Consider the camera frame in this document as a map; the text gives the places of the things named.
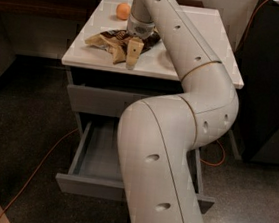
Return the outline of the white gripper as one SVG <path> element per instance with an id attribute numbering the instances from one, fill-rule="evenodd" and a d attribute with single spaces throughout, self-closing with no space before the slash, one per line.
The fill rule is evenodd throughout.
<path id="1" fill-rule="evenodd" d="M 129 40 L 127 49 L 126 67 L 127 69 L 134 69 L 144 47 L 142 39 L 147 39 L 154 32 L 154 22 L 152 18 L 136 18 L 130 14 L 127 22 L 127 32 L 131 36 L 138 37 Z"/>

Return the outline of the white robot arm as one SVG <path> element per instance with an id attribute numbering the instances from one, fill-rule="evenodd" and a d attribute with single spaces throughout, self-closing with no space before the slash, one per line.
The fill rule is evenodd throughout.
<path id="1" fill-rule="evenodd" d="M 139 0 L 171 57 L 182 93 L 145 98 L 119 120 L 118 156 L 131 223 L 204 223 L 187 153 L 224 135 L 238 114 L 233 80 L 175 0 Z"/>

